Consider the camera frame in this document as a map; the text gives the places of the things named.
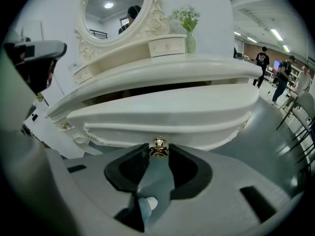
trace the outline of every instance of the oval mirror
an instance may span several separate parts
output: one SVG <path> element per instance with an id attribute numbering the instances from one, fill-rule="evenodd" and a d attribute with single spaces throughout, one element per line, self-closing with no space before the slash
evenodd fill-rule
<path id="1" fill-rule="evenodd" d="M 140 13 L 144 0 L 88 0 L 85 26 L 98 39 L 118 36 Z"/>

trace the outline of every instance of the gray floor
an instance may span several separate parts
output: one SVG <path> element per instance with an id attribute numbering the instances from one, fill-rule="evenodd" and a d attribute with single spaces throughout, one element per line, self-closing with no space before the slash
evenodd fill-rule
<path id="1" fill-rule="evenodd" d="M 303 175 L 298 173 L 301 165 L 296 164 L 302 148 L 284 153 L 297 141 L 292 141 L 294 134 L 286 123 L 276 130 L 282 119 L 279 111 L 260 97 L 252 118 L 237 137 L 211 152 L 246 163 L 293 197 L 304 183 Z"/>

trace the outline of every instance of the white flowers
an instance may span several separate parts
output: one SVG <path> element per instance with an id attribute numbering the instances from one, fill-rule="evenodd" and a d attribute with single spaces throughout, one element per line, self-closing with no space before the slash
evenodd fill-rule
<path id="1" fill-rule="evenodd" d="M 187 31 L 193 31 L 198 23 L 199 17 L 200 14 L 196 12 L 193 7 L 189 6 L 188 8 L 185 7 L 174 8 L 172 10 L 171 15 L 169 16 L 169 19 L 179 20 L 181 22 L 181 25 Z"/>

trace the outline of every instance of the small drawer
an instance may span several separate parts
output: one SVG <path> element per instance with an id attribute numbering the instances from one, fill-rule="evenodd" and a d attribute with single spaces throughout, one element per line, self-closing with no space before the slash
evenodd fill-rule
<path id="1" fill-rule="evenodd" d="M 185 53 L 185 39 L 182 37 L 163 38 L 149 41 L 151 57 Z"/>
<path id="2" fill-rule="evenodd" d="M 86 80 L 90 79 L 91 77 L 93 77 L 92 73 L 89 70 L 89 67 L 86 66 L 84 68 L 82 68 L 80 71 L 78 71 L 77 73 L 75 73 L 74 75 L 74 81 L 75 83 L 81 84 L 82 82 L 85 82 Z"/>

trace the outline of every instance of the man in black shirt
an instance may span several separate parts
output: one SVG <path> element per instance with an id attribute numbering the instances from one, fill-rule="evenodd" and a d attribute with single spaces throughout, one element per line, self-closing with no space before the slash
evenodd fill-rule
<path id="1" fill-rule="evenodd" d="M 267 65 L 269 65 L 269 57 L 267 55 L 267 51 L 268 51 L 267 47 L 264 46 L 262 48 L 262 53 L 257 54 L 256 61 L 255 61 L 255 65 L 259 65 L 262 69 L 262 75 L 258 78 L 259 79 L 258 84 L 257 84 L 258 88 L 260 88 L 264 80 Z"/>
<path id="2" fill-rule="evenodd" d="M 286 88 L 287 82 L 291 81 L 291 79 L 289 77 L 289 75 L 291 74 L 291 70 L 292 70 L 291 65 L 295 62 L 296 62 L 295 57 L 293 55 L 291 55 L 289 57 L 289 59 L 280 63 L 281 72 L 279 75 L 278 87 L 274 93 L 274 96 L 272 97 L 271 105 L 274 105 L 274 104 L 277 105 L 277 99 L 279 98 L 279 96 L 281 94 L 283 94 L 283 92 Z"/>

